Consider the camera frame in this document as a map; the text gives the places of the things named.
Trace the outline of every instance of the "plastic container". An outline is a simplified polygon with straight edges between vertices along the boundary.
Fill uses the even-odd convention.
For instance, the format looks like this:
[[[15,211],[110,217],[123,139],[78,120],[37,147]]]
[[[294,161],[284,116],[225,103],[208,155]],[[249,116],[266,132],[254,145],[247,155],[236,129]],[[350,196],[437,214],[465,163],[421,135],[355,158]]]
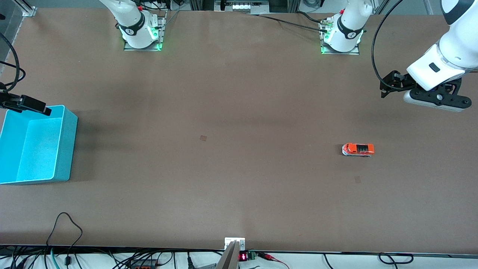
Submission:
[[[0,134],[0,184],[70,179],[78,117],[63,105],[51,115],[8,110]]]

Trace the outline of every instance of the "toy car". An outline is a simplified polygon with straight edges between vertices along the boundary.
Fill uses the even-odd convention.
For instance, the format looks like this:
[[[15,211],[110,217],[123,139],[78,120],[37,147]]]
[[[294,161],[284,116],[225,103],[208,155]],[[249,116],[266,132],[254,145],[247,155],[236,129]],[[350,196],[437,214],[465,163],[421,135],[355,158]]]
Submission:
[[[372,144],[347,143],[342,146],[342,154],[345,156],[371,157],[374,153]]]

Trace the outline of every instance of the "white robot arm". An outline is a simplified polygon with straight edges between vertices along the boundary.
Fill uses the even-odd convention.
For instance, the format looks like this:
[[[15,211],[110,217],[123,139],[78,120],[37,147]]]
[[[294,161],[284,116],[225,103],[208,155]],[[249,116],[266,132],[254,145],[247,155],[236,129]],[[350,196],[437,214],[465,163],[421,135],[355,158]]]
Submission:
[[[471,100],[458,95],[461,77],[478,67],[478,0],[441,0],[450,29],[401,76],[393,71],[381,83],[382,98],[408,90],[405,102],[460,112]]]
[[[328,34],[324,42],[338,52],[348,52],[359,43],[363,27],[373,12],[370,0],[348,0],[340,13],[328,18],[332,26],[326,26]]]
[[[118,21],[123,39],[133,48],[146,48],[159,38],[158,15],[140,11],[131,0],[99,0]]]
[[[450,30],[407,71],[426,91],[478,67],[478,0],[441,0]]]

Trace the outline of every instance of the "table surface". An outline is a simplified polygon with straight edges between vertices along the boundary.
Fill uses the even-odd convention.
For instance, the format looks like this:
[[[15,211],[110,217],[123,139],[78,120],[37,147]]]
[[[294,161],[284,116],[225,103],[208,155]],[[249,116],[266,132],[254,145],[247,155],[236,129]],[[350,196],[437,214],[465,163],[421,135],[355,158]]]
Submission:
[[[15,42],[27,77],[14,93],[79,117],[72,174],[0,186],[0,243],[44,244],[66,211],[80,245],[240,236],[255,249],[477,254],[477,109],[381,99],[380,19],[360,56],[321,55],[314,31],[231,12],[180,13],[163,51],[123,52],[107,10],[40,9]],[[391,16],[380,73],[405,71],[446,30],[441,16]],[[462,94],[478,100],[477,83],[467,75]],[[342,156],[347,142],[376,155]],[[77,236],[62,217],[51,244]]]

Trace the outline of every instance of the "wire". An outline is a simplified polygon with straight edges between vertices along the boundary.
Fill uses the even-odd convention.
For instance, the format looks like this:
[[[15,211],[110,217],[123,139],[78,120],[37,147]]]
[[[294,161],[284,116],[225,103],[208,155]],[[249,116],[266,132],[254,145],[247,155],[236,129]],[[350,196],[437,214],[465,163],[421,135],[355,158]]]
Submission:
[[[80,267],[80,269],[83,269],[83,267],[81,267],[80,261],[78,260],[78,257],[76,256],[76,252],[73,252],[73,255],[75,255],[75,260],[76,260],[76,263],[78,264],[78,267]]]
[[[19,76],[20,76],[20,64],[19,64],[19,62],[18,62],[17,52],[16,52],[15,49],[13,48],[12,44],[10,43],[10,41],[8,41],[8,39],[7,39],[2,33],[0,33],[0,38],[3,39],[3,41],[5,41],[5,43],[7,43],[7,46],[10,48],[11,53],[13,54],[13,58],[15,59],[15,69],[16,69],[16,70],[15,70],[15,79],[14,79],[13,82],[10,84],[10,87],[5,90],[6,92],[9,92],[9,91],[11,91],[11,90],[17,85],[17,82],[18,82],[18,79],[19,79]]]
[[[309,14],[307,14],[307,13],[305,13],[305,12],[302,12],[302,11],[296,11],[295,13],[302,14],[302,15],[304,15],[306,18],[308,18],[309,20],[311,20],[311,21],[313,21],[313,22],[316,22],[316,23],[320,23],[321,21],[326,20],[326,19],[316,20],[316,19],[312,18],[311,16],[309,16]]]
[[[169,260],[163,264],[159,263],[159,257],[161,256],[163,252],[161,252],[158,256],[158,258],[156,259],[156,266],[163,266],[163,265],[166,265],[168,262],[170,262],[172,259],[173,259],[173,252],[171,252],[171,257],[169,258]]]
[[[391,262],[384,261],[382,259],[382,255],[387,256],[390,259]],[[409,263],[413,262],[413,255],[412,254],[405,254],[403,256],[410,257],[410,260],[408,260],[408,261],[395,261],[389,254],[387,254],[385,252],[380,252],[379,253],[379,260],[384,264],[394,265],[395,269],[398,269],[398,264],[409,264]]]
[[[155,5],[156,8],[148,7],[145,6],[143,3],[141,3],[141,0],[132,0],[137,6],[141,6],[145,10],[153,11],[153,10],[166,10],[168,8],[160,8],[154,1],[150,1],[151,4]]]
[[[0,64],[4,64],[6,66],[17,68],[15,65],[9,64],[9,63],[4,62],[4,61],[0,61]],[[22,76],[18,78],[18,82],[22,81],[25,78],[25,75],[26,75],[25,70],[23,70],[22,68],[20,68],[20,72],[22,73]],[[9,82],[9,83],[5,84],[4,86],[10,86],[11,84],[13,84],[13,82]]]
[[[329,268],[330,268],[330,269],[334,269],[334,268],[332,267],[332,265],[330,265],[330,263],[328,262],[327,255],[324,254],[324,258],[326,259],[326,263],[327,263],[327,265],[329,266]]]
[[[168,25],[168,23],[169,23],[170,21],[172,21],[172,20],[174,19],[174,17],[176,17],[176,16],[178,15],[179,11],[181,11],[181,9],[178,9],[178,10],[176,11],[176,13],[175,13],[173,16],[171,16],[171,18],[162,26],[162,28],[166,27],[166,25]]]
[[[58,263],[56,262],[55,255],[53,254],[53,248],[50,249],[50,256],[52,257],[53,265],[55,265],[55,268],[60,269],[60,267],[58,266]]]
[[[371,48],[371,58],[372,58],[372,67],[373,67],[373,71],[375,72],[375,75],[379,78],[380,82],[383,83],[385,86],[389,87],[389,88],[392,88],[394,90],[411,90],[413,88],[415,88],[415,86],[409,86],[409,87],[406,87],[406,88],[399,88],[399,87],[394,87],[392,85],[389,85],[388,83],[386,83],[382,77],[380,76],[378,70],[377,70],[377,66],[375,65],[375,56],[374,56],[374,48],[375,48],[375,40],[377,39],[377,34],[379,33],[379,30],[380,28],[382,27],[382,24],[383,22],[387,19],[387,17],[390,15],[390,13],[402,2],[403,0],[398,0],[398,2],[396,2],[392,8],[387,12],[387,14],[385,14],[385,16],[383,17],[383,19],[380,21],[379,23],[379,26],[377,27],[377,30],[375,31],[375,34],[373,35],[373,39],[372,39],[372,48]]]
[[[276,18],[273,18],[273,17],[261,16],[261,15],[256,15],[256,16],[261,17],[261,18],[267,18],[267,19],[275,20],[275,21],[278,21],[278,22],[287,23],[287,24],[290,24],[290,25],[294,25],[294,26],[297,26],[297,27],[302,27],[302,28],[306,28],[306,29],[310,29],[310,30],[315,30],[315,31],[324,32],[324,33],[327,32],[327,30],[325,30],[325,29],[309,27],[309,26],[305,26],[305,25],[301,25],[301,24],[297,24],[297,23],[293,23],[293,22],[283,21],[281,19],[276,19]]]
[[[285,264],[285,262],[283,262],[283,261],[279,261],[279,260],[278,260],[278,259],[276,259],[276,258],[274,258],[274,260],[273,260],[273,261],[276,261],[276,262],[282,263],[282,264],[284,264],[284,265],[287,267],[287,269],[290,269],[290,268],[289,268],[289,266],[288,266],[287,264]]]
[[[52,237],[52,234],[53,234],[53,231],[55,230],[55,227],[56,227],[56,223],[58,222],[58,218],[61,216],[61,215],[67,215],[67,217],[70,219],[71,223],[76,226],[79,230],[80,230],[80,235],[78,236],[78,238],[70,245],[70,247],[68,248],[68,250],[66,251],[66,256],[69,257],[69,254],[70,254],[70,250],[71,248],[73,247],[74,244],[76,244],[78,242],[78,240],[80,240],[81,236],[83,235],[83,229],[78,225],[76,224],[76,222],[73,221],[73,219],[71,218],[70,214],[66,213],[66,212],[61,212],[58,214],[58,216],[56,216],[56,219],[55,219],[55,224],[53,224],[53,229],[52,231],[50,232],[48,238],[46,239],[46,245],[48,246],[48,241],[50,241],[50,238]]]

